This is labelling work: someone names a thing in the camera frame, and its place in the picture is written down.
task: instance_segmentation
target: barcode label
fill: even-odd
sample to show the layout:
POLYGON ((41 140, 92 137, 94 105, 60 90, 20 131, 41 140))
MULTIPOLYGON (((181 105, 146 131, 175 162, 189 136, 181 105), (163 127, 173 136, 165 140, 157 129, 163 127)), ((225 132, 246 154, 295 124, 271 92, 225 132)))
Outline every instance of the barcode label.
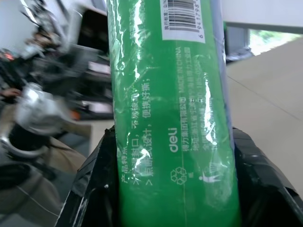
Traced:
POLYGON ((201 0, 160 0, 162 39, 205 43, 201 0))

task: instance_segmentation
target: beige floor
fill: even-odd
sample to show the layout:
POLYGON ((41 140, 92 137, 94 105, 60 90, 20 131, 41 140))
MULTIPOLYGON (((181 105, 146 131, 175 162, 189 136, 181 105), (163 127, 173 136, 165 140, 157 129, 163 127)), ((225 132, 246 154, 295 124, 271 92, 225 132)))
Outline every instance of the beige floor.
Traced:
POLYGON ((303 197, 303 39, 228 67, 232 121, 303 197))
POLYGON ((107 121, 93 121, 89 122, 91 125, 91 135, 90 135, 90 154, 94 151, 96 146, 99 144, 101 138, 104 135, 105 129, 110 129, 113 127, 115 122, 112 120, 107 121))

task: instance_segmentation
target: green cylindrical tube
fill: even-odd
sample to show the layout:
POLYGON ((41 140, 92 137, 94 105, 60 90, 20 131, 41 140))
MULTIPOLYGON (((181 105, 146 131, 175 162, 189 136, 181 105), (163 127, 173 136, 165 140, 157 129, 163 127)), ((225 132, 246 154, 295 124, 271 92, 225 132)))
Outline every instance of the green cylindrical tube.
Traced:
POLYGON ((240 226, 219 1, 107 7, 123 226, 240 226))

